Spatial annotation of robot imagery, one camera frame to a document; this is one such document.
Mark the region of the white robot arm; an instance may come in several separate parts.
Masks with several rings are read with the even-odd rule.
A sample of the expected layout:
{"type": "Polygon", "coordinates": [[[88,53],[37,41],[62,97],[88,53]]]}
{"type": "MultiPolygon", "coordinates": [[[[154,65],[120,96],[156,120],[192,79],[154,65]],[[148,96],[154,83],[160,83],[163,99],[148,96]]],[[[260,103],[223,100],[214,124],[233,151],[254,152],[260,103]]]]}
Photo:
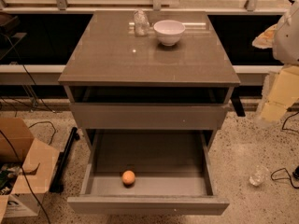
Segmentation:
{"type": "Polygon", "coordinates": [[[252,46],[271,49],[275,60],[283,63],[263,84],[263,98],[256,112],[261,127],[279,121],[299,100],[299,2],[295,0],[278,22],[256,36],[252,46]]]}

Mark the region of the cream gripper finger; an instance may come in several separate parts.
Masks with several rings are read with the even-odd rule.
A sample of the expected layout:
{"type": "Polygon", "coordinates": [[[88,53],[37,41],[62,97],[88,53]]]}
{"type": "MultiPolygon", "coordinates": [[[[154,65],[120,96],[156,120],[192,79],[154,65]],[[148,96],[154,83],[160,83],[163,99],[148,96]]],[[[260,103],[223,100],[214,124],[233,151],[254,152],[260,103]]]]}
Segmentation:
{"type": "Polygon", "coordinates": [[[265,31],[254,38],[252,46],[258,49],[271,49],[273,47],[272,43],[276,29],[277,26],[275,24],[268,27],[265,31]]]}
{"type": "Polygon", "coordinates": [[[264,80],[256,124],[261,128],[276,124],[298,100],[299,66],[285,64],[278,72],[270,72],[264,80]]]}

